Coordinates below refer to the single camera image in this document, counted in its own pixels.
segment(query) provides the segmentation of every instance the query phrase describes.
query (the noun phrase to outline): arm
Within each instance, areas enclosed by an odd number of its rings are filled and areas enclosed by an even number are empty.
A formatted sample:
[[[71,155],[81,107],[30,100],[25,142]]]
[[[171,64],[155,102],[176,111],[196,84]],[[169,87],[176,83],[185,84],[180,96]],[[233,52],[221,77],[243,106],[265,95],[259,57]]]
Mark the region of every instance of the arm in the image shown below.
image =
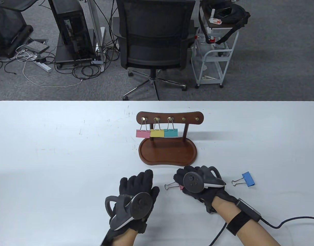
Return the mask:
[[[229,223],[241,210],[232,202],[215,197],[213,208]],[[248,221],[237,233],[245,246],[280,246],[280,244],[257,222]]]
[[[133,246],[137,234],[138,232],[128,229],[124,234],[114,239],[113,246]]]

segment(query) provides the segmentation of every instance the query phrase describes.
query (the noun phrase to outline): teal binder clip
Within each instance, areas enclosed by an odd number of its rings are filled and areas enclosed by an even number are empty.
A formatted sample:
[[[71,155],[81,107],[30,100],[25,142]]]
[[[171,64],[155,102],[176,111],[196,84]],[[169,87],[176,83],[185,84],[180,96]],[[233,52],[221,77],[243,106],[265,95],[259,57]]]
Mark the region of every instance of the teal binder clip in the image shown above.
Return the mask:
[[[177,137],[178,136],[178,130],[174,129],[174,124],[173,124],[173,117],[167,118],[168,124],[167,124],[167,129],[164,129],[164,137]],[[172,122],[173,129],[169,129],[170,121]]]

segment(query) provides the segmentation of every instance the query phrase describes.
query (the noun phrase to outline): pink binder clip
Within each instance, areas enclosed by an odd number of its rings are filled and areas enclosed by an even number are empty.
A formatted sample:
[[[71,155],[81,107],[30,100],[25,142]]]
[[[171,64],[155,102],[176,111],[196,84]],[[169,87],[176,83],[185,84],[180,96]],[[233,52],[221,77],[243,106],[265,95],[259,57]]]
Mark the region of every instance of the pink binder clip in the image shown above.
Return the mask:
[[[147,118],[142,117],[141,118],[141,127],[140,130],[137,130],[136,137],[142,137],[142,138],[150,138],[150,131],[147,129]],[[145,122],[145,130],[141,130],[142,124]]]

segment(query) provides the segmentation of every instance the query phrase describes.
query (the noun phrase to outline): wooden hook rack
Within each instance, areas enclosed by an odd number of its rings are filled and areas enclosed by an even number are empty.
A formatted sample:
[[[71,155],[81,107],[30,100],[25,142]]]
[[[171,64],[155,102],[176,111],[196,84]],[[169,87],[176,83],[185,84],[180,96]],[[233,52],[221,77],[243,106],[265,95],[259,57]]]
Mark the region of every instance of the wooden hook rack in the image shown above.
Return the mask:
[[[142,118],[154,129],[155,118],[159,118],[159,123],[169,123],[168,118],[173,118],[175,124],[185,124],[182,137],[151,137],[144,139],[139,146],[139,156],[148,165],[191,165],[197,157],[195,144],[187,138],[189,124],[200,125],[204,121],[201,112],[188,113],[153,113],[139,112],[137,122],[142,124]]]

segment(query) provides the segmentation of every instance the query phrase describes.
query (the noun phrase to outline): power strip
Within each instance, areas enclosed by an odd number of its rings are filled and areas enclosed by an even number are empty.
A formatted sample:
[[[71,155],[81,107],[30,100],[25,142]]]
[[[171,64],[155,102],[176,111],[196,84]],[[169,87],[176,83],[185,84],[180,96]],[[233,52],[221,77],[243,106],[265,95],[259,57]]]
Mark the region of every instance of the power strip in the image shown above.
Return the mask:
[[[44,69],[46,72],[50,73],[52,71],[52,68],[50,68],[48,65],[41,63],[41,62],[35,62],[34,63],[36,65],[38,65],[39,67],[41,67],[41,69]]]

